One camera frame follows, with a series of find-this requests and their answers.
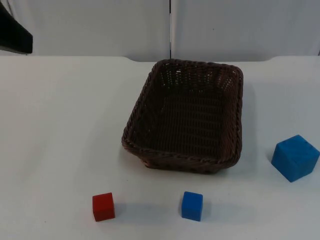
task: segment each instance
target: red cube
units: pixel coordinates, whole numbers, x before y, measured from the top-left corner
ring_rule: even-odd
[[[92,208],[96,222],[114,219],[116,217],[112,192],[93,196]]]

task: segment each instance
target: white table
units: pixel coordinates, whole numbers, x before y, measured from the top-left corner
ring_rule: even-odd
[[[270,163],[301,134],[320,149],[320,57],[236,62],[243,150],[216,175],[153,170],[121,146],[154,63],[124,57],[0,57],[0,239],[317,239],[320,164],[288,182]],[[183,219],[184,191],[204,196]],[[116,218],[95,222],[92,196]]]

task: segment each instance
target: brown wicker basket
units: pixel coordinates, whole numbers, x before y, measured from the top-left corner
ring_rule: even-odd
[[[242,149],[243,74],[235,66],[157,62],[123,131],[123,147],[148,168],[210,174]]]

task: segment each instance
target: large blue cube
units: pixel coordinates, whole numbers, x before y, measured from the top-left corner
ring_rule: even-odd
[[[319,155],[316,148],[296,135],[276,145],[271,163],[292,183],[313,171]]]
[[[181,205],[181,216],[185,219],[201,221],[202,207],[203,207],[202,194],[185,191]]]

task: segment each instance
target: blue block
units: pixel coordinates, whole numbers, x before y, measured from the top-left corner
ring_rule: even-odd
[[[316,148],[296,135],[276,145],[271,163],[292,183],[313,171],[319,155]]]
[[[184,219],[201,221],[204,196],[202,194],[185,191],[181,205],[181,216]]]

